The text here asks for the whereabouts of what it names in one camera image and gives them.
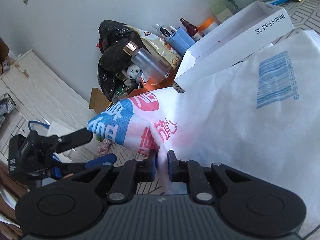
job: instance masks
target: white box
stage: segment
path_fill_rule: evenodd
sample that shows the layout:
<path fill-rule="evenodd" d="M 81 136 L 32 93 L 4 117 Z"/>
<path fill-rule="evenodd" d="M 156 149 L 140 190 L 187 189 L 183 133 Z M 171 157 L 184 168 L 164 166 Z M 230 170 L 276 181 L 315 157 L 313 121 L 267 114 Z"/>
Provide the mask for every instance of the white box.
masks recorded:
<path fill-rule="evenodd" d="M 284 8 L 256 1 L 192 45 L 174 81 L 187 90 L 195 81 L 231 67 L 292 30 Z"/>

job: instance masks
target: black garbage bag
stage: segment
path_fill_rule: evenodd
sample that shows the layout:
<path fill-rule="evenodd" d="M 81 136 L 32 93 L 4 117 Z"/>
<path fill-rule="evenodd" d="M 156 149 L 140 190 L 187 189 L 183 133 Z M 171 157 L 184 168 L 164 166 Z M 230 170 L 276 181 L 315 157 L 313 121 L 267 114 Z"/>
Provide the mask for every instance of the black garbage bag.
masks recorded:
<path fill-rule="evenodd" d="M 98 31 L 99 48 L 103 53 L 98 65 L 98 82 L 103 94 L 112 102 L 116 90 L 123 85 L 115 74 L 131 64 L 131 56 L 123 48 L 129 41 L 133 41 L 139 48 L 148 49 L 139 34 L 123 23 L 105 20 Z"/>
<path fill-rule="evenodd" d="M 105 20 L 98 29 L 103 55 L 100 66 L 112 74 L 126 69 L 131 64 L 131 56 L 123 51 L 129 41 L 133 41 L 139 48 L 146 48 L 140 36 L 125 24 Z"/>
<path fill-rule="evenodd" d="M 119 86 L 123 83 L 114 74 L 101 67 L 100 62 L 98 65 L 98 82 L 103 94 L 112 102 L 113 96 Z"/>

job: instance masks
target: white plastic bag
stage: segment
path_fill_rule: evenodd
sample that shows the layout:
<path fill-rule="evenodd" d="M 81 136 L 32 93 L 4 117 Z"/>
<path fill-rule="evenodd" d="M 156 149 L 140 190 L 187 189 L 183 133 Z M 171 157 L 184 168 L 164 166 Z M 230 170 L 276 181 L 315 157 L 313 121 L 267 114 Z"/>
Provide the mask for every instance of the white plastic bag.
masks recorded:
<path fill-rule="evenodd" d="M 167 179 L 173 149 L 178 159 L 221 162 L 291 190 L 306 203 L 307 221 L 319 220 L 319 40 L 302 32 L 185 93 L 166 88 L 120 101 L 88 129 L 144 154 L 154 140 L 166 193 L 185 190 Z"/>

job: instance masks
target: metal screw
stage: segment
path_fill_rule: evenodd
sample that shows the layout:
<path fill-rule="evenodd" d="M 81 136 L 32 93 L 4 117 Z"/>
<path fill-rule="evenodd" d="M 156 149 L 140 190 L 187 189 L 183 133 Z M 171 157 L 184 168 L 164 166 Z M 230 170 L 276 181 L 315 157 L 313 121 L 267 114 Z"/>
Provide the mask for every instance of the metal screw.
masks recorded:
<path fill-rule="evenodd" d="M 109 198 L 113 201 L 120 201 L 124 199 L 124 194 L 120 193 L 120 192 L 115 192 L 115 193 L 111 193 L 109 195 Z"/>
<path fill-rule="evenodd" d="M 197 199 L 202 200 L 202 201 L 208 201 L 208 200 L 212 199 L 212 195 L 207 192 L 201 192 L 201 193 L 197 194 L 196 197 L 197 197 Z"/>

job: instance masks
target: white plush toy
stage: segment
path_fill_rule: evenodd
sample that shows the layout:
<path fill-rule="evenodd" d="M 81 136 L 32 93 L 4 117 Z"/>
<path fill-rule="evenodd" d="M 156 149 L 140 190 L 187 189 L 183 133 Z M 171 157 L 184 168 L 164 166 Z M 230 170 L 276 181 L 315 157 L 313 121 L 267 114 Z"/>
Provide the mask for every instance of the white plush toy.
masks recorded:
<path fill-rule="evenodd" d="M 142 74 L 142 69 L 140 69 L 137 65 L 131 64 L 128 67 L 127 78 L 135 79 L 137 84 L 140 83 L 139 77 L 141 76 L 141 74 Z"/>

